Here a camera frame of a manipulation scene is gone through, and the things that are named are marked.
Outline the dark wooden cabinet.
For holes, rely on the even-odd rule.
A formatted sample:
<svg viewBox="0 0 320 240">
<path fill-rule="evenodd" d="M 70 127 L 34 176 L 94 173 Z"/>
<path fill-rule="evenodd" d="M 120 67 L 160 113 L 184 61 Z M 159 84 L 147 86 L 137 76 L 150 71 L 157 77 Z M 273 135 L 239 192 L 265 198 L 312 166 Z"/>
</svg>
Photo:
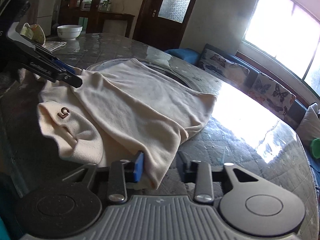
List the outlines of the dark wooden cabinet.
<svg viewBox="0 0 320 240">
<path fill-rule="evenodd" d="M 86 23 L 87 33 L 101 33 L 105 21 L 125 21 L 125 37 L 129 37 L 134 16 L 123 12 L 112 12 L 110 0 L 61 0 L 58 24 Z"/>
</svg>

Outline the crumpled yellow cloth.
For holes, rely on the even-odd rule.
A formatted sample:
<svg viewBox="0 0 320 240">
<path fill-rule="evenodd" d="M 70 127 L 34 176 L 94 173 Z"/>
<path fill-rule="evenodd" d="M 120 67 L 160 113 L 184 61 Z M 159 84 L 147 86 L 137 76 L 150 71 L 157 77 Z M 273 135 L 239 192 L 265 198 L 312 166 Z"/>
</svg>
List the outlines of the crumpled yellow cloth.
<svg viewBox="0 0 320 240">
<path fill-rule="evenodd" d="M 40 45 L 44 45 L 46 42 L 44 31 L 39 24 L 30 25 L 29 23 L 25 23 L 20 34 L 36 43 L 39 43 Z"/>
</svg>

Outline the dark wooden door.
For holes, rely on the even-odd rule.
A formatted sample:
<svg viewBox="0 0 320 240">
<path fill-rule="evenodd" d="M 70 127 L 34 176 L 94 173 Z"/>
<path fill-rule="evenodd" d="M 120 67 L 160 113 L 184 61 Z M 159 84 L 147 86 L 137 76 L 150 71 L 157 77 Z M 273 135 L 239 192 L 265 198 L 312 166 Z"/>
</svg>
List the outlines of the dark wooden door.
<svg viewBox="0 0 320 240">
<path fill-rule="evenodd" d="M 133 39 L 162 51 L 180 46 L 196 0 L 143 0 Z"/>
</svg>

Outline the blue sofa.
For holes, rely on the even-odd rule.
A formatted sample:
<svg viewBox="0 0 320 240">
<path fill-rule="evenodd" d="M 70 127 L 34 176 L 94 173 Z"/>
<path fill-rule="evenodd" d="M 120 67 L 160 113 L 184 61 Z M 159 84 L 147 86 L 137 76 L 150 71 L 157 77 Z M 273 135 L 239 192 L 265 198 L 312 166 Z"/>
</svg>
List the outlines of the blue sofa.
<svg viewBox="0 0 320 240">
<path fill-rule="evenodd" d="M 247 62 L 243 61 L 241 58 L 233 56 L 210 44 L 206 44 L 204 46 L 204 49 L 213 50 L 221 56 L 223 56 L 225 59 L 241 64 L 250 70 L 249 75 L 246 78 L 243 85 L 237 85 L 236 83 L 233 83 L 232 81 L 225 79 L 219 74 L 211 74 L 221 79 L 222 81 L 230 84 L 231 86 L 237 88 L 238 90 L 242 91 L 246 96 L 249 97 L 248 91 L 255 82 L 257 75 L 263 72 L 259 71 L 257 68 L 253 67 Z M 187 48 L 169 49 L 166 52 L 197 67 L 202 54 Z M 296 129 L 298 125 L 301 123 L 304 114 L 307 111 L 307 109 L 297 99 L 295 99 L 284 120 L 278 118 L 276 115 L 274 115 L 272 112 L 270 112 L 268 109 L 266 109 L 264 106 L 262 106 L 260 103 L 256 101 L 254 104 L 251 104 L 247 101 L 242 101 L 241 99 L 239 99 L 234 104 L 235 109 L 230 111 L 226 109 L 228 106 L 229 104 L 226 102 L 219 103 L 220 124 L 228 130 L 231 130 L 234 134 L 244 139 L 248 145 L 254 148 L 256 153 L 262 159 L 264 159 L 266 163 L 272 162 L 275 157 L 277 157 L 280 153 L 284 152 L 286 146 L 284 136 L 275 136 L 271 133 L 278 131 L 280 125 L 283 122 L 291 126 L 292 129 Z"/>
</svg>

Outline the butterfly print cushion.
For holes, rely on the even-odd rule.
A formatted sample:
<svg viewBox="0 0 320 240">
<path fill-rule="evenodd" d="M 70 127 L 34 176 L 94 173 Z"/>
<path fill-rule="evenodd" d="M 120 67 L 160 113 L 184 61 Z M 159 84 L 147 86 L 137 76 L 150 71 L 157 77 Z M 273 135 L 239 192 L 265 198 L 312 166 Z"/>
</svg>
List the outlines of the butterfly print cushion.
<svg viewBox="0 0 320 240">
<path fill-rule="evenodd" d="M 250 72 L 247 67 L 229 61 L 210 49 L 202 52 L 198 67 L 210 74 L 219 74 L 237 85 L 243 85 Z"/>
<path fill-rule="evenodd" d="M 248 95 L 281 120 L 285 119 L 296 99 L 289 90 L 263 73 L 257 75 Z"/>
</svg>

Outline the window with frame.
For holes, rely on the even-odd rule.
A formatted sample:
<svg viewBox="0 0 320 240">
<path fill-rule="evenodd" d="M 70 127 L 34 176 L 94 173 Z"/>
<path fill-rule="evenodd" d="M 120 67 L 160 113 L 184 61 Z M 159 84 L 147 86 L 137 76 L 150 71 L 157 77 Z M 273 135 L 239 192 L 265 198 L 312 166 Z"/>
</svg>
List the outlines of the window with frame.
<svg viewBox="0 0 320 240">
<path fill-rule="evenodd" d="M 239 51 L 319 93 L 319 0 L 257 0 Z"/>
</svg>

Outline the white refrigerator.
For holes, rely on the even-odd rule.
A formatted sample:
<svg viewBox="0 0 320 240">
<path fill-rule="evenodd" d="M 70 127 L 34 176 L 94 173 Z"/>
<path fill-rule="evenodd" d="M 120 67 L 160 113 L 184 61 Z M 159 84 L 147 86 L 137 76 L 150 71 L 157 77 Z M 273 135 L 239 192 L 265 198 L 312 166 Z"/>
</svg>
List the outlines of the white refrigerator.
<svg viewBox="0 0 320 240">
<path fill-rule="evenodd" d="M 46 36 L 51 33 L 51 23 L 55 7 L 55 0 L 39 0 L 36 23 L 41 26 Z"/>
</svg>

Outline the grey white pillow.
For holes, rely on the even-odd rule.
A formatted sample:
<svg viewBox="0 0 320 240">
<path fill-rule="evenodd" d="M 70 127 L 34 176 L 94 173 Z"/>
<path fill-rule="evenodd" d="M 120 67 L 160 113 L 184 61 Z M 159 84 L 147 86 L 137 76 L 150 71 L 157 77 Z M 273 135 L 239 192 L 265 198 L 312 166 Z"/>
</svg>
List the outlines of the grey white pillow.
<svg viewBox="0 0 320 240">
<path fill-rule="evenodd" d="M 319 138 L 320 134 L 320 120 L 319 120 L 319 106 L 317 103 L 310 105 L 304 114 L 304 117 L 296 129 L 302 144 L 309 148 L 314 139 Z"/>
</svg>

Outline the white ceramic bowl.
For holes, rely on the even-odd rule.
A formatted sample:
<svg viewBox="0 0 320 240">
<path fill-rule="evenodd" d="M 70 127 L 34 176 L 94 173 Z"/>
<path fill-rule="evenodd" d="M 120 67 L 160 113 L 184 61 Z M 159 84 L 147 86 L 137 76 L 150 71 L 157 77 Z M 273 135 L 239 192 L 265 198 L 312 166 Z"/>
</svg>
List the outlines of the white ceramic bowl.
<svg viewBox="0 0 320 240">
<path fill-rule="evenodd" d="M 57 27 L 57 35 L 62 40 L 74 40 L 82 32 L 82 26 L 80 25 L 61 25 Z"/>
</svg>

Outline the cream white sweater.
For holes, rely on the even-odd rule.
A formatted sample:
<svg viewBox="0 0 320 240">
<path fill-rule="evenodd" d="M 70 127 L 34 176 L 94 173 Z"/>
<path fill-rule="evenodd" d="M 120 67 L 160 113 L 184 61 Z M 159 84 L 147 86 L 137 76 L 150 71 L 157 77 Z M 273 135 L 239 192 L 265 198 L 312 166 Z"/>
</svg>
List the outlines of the cream white sweater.
<svg viewBox="0 0 320 240">
<path fill-rule="evenodd" d="M 137 59 L 78 70 L 79 88 L 47 82 L 37 116 L 59 157 L 100 167 L 144 153 L 135 189 L 156 189 L 181 144 L 208 123 L 216 96 L 187 88 Z"/>
</svg>

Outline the green plastic bowl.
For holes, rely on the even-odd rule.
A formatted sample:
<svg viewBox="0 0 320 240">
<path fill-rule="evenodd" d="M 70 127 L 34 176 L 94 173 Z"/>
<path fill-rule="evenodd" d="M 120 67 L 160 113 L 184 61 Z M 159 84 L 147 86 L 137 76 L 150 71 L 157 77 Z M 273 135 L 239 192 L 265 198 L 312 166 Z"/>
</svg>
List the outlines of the green plastic bowl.
<svg viewBox="0 0 320 240">
<path fill-rule="evenodd" d="M 313 139 L 310 143 L 310 153 L 314 159 L 320 159 L 320 139 Z"/>
</svg>

